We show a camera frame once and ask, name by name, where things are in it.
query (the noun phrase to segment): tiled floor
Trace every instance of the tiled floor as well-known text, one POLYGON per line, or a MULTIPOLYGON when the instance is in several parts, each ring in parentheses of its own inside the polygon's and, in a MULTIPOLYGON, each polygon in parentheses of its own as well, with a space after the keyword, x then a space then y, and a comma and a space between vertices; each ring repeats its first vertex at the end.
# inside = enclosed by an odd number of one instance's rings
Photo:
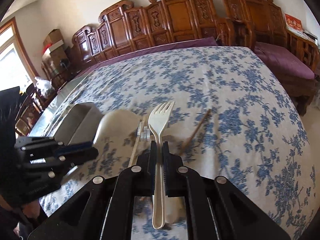
POLYGON ((309 106, 305 116, 301 117, 307 131, 311 151, 315 158, 316 177, 320 176, 320 110, 309 106))

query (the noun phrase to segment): wooden window frame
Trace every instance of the wooden window frame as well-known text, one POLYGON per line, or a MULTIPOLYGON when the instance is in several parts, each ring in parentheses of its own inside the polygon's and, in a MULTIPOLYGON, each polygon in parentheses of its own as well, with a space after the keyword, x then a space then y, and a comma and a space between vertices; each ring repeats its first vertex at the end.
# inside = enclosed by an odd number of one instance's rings
POLYGON ((30 78, 33 80, 36 76, 39 76, 38 71, 35 69, 33 63, 31 62, 28 53, 23 45, 22 39, 20 37, 19 34, 19 30, 18 30, 18 26, 17 26, 17 22, 16 22, 16 18, 13 17, 11 18, 9 21, 7 21, 4 25, 2 25, 0 27, 0 35, 7 30, 8 28, 12 28, 13 31, 13 36, 15 37, 16 41, 17 41, 17 45, 18 48, 20 50, 20 53, 24 59, 24 62, 27 64, 25 67, 27 67, 27 72, 31 73, 33 76, 31 76, 30 78))

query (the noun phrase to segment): window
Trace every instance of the window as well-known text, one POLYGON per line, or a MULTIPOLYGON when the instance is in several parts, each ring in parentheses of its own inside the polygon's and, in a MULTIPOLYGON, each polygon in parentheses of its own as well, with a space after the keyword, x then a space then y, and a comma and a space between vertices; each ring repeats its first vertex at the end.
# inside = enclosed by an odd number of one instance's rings
POLYGON ((13 18, 0 27, 0 90, 19 86, 25 91, 36 75, 13 18))

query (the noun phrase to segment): white fork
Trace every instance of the white fork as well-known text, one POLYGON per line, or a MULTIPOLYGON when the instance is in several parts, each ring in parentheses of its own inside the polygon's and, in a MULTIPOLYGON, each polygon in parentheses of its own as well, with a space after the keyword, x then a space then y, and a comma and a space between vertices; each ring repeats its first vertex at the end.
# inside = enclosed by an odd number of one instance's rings
POLYGON ((149 128, 156 138, 157 158, 155 172, 155 193, 153 202, 152 226, 154 229, 161 229, 165 223, 165 192, 163 176, 163 158, 161 155, 162 133, 167 127, 169 116, 175 101, 159 104, 152 110, 149 116, 149 128))

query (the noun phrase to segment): wooden sofa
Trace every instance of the wooden sofa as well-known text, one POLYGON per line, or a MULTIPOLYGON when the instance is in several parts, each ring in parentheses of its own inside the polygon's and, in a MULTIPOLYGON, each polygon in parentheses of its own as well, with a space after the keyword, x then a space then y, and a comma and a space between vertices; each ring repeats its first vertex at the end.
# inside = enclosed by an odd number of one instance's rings
POLYGON ((251 22, 220 18, 212 0, 149 0, 134 7, 122 0, 101 12, 96 29, 86 25, 72 39, 73 65, 80 69, 137 50, 214 37, 225 46, 254 48, 251 22))
POLYGON ((278 78, 288 95, 296 97, 297 111, 300 115, 304 115, 307 105, 311 103, 316 93, 317 81, 314 72, 319 63, 319 50, 316 44, 287 30, 281 8, 276 6, 273 0, 223 0, 223 2, 228 17, 254 23, 257 41, 255 52, 278 78), (261 46, 271 48, 268 52, 273 57, 272 60, 265 57, 261 46))

